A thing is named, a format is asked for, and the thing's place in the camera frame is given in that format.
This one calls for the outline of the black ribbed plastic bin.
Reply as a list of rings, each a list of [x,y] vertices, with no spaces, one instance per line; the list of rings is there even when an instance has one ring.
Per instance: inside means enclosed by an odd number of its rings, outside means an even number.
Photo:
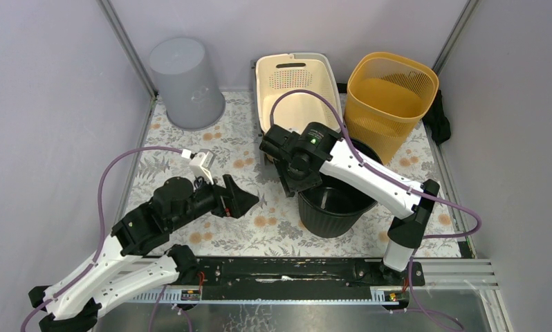
[[[298,193],[300,221],[312,234],[335,238],[378,205],[370,196],[334,177],[321,175],[317,187]]]

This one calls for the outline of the yellow perforated plastic basket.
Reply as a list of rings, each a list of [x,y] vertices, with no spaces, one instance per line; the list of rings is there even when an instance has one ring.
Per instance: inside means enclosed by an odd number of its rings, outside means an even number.
[[[388,52],[366,55],[347,82],[344,123],[349,135],[389,163],[438,90],[437,74],[422,63]]]

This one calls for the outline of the large grey plastic bin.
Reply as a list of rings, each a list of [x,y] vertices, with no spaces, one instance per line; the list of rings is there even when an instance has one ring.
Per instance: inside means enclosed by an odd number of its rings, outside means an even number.
[[[159,43],[150,52],[149,67],[167,117],[176,127],[200,131],[224,114],[226,101],[200,41],[178,37]]]

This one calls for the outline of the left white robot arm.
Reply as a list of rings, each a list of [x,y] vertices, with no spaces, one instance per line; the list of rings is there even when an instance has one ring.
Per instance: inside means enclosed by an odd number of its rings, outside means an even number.
[[[201,272],[186,245],[173,245],[150,265],[124,277],[126,266],[167,243],[171,233],[197,218],[212,214],[238,219],[259,202],[259,197],[237,186],[231,175],[225,185],[173,177],[152,197],[119,220],[102,247],[65,279],[52,286],[36,286],[28,294],[37,311],[41,331],[89,331],[111,309],[152,288],[177,282],[199,285]]]

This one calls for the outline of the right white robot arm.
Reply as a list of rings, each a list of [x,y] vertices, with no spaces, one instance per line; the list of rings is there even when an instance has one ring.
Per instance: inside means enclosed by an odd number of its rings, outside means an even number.
[[[411,256],[420,247],[434,209],[439,184],[411,181],[355,149],[353,143],[319,122],[302,133],[274,124],[260,150],[274,160],[288,196],[317,187],[323,176],[341,181],[386,207],[394,216],[380,278],[396,285],[407,275]]]

